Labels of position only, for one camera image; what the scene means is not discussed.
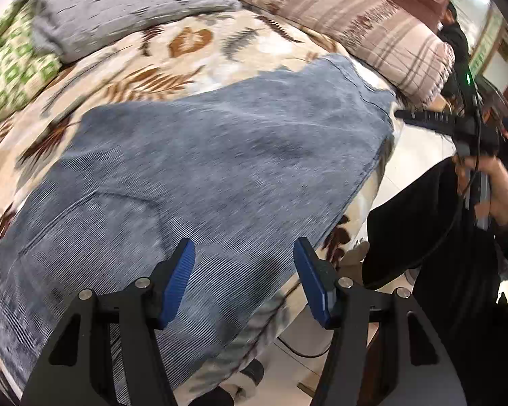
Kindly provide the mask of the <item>person right hand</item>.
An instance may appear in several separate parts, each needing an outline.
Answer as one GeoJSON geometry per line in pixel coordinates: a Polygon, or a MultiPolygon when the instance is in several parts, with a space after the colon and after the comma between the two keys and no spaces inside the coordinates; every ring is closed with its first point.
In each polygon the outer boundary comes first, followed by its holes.
{"type": "Polygon", "coordinates": [[[488,202],[477,203],[477,218],[492,216],[499,227],[508,226],[508,171],[496,157],[481,156],[452,158],[458,177],[457,193],[463,194],[468,184],[468,172],[474,168],[487,175],[491,187],[491,198],[488,202]]]}

